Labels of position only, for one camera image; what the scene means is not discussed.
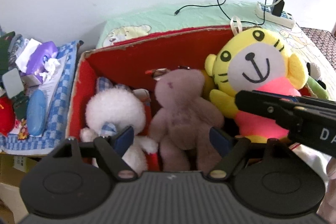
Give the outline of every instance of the power strip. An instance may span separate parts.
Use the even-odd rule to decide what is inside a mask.
[[[292,15],[287,14],[286,12],[282,11],[281,16],[277,17],[272,15],[270,7],[261,6],[257,3],[255,7],[255,14],[257,17],[264,19],[264,11],[265,11],[265,20],[274,22],[276,24],[293,28],[295,25],[295,20]]]

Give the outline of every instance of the cardboard box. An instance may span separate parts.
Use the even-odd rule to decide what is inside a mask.
[[[12,211],[0,200],[0,218],[6,224],[15,224]]]
[[[22,178],[37,163],[28,157],[0,155],[0,183],[19,187]]]
[[[0,217],[9,224],[19,223],[28,214],[20,196],[22,178],[36,164],[37,160],[28,157],[0,155]]]
[[[229,26],[188,28],[154,33],[84,52],[73,83],[66,136],[79,139],[80,130],[86,126],[86,104],[95,94],[98,77],[153,92],[156,81],[145,74],[146,71],[173,70],[178,66],[204,69],[208,54],[219,52],[232,36]],[[149,170],[158,170],[157,155],[148,156],[147,162]]]

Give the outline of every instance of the red object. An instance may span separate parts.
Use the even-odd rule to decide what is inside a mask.
[[[85,127],[85,107],[95,94],[97,77],[104,76],[114,83],[153,92],[156,81],[145,74],[146,71],[178,66],[204,69],[206,57],[218,53],[232,37],[229,26],[188,28],[154,33],[84,52],[73,84],[67,137],[79,139],[79,132]],[[157,155],[148,155],[147,161],[149,170],[159,170]]]
[[[311,94],[309,93],[309,90],[304,86],[302,89],[299,90],[299,93],[301,96],[310,96]]]
[[[15,125],[12,101],[7,96],[0,97],[0,133],[7,137]]]

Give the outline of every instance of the stuffed animal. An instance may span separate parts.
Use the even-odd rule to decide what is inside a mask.
[[[162,108],[152,119],[149,136],[159,143],[163,170],[190,170],[185,150],[197,150],[197,169],[207,173],[221,160],[209,140],[211,127],[221,128],[224,117],[201,97],[204,76],[199,70],[173,70],[156,83]]]
[[[305,95],[307,96],[329,100],[329,94],[326,91],[327,86],[324,82],[322,82],[321,70],[319,66],[315,63],[307,63],[307,69],[309,74],[308,81],[303,89],[300,90],[301,94],[305,89]]]
[[[210,100],[225,117],[234,118],[240,134],[253,142],[284,138],[288,131],[275,121],[238,111],[235,95],[240,90],[259,90],[300,96],[308,78],[307,67],[275,32],[250,28],[234,36],[218,53],[210,54],[205,69],[218,89]]]
[[[202,97],[208,101],[210,101],[210,92],[216,88],[216,85],[205,70],[201,70],[203,76],[204,76],[204,86],[203,86],[203,92],[202,92]]]
[[[127,126],[134,129],[134,142],[123,156],[123,160],[138,174],[148,170],[146,156],[156,153],[158,144],[147,136],[137,136],[146,124],[143,103],[123,85],[109,88],[93,96],[86,105],[86,124],[80,133],[83,142],[93,141],[98,136],[114,135]]]

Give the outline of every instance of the pink plush body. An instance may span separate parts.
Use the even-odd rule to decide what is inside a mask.
[[[162,108],[152,119],[149,136],[159,142],[163,170],[188,171],[185,150],[197,149],[197,168],[207,173],[221,157],[209,140],[211,127],[221,128],[224,117],[201,97],[204,76],[199,70],[174,70],[156,84]]]
[[[285,77],[277,78],[257,90],[281,95],[301,96]],[[239,126],[240,135],[243,136],[256,135],[267,139],[281,139],[288,135],[288,130],[277,125],[275,120],[243,111],[237,113],[235,122]]]

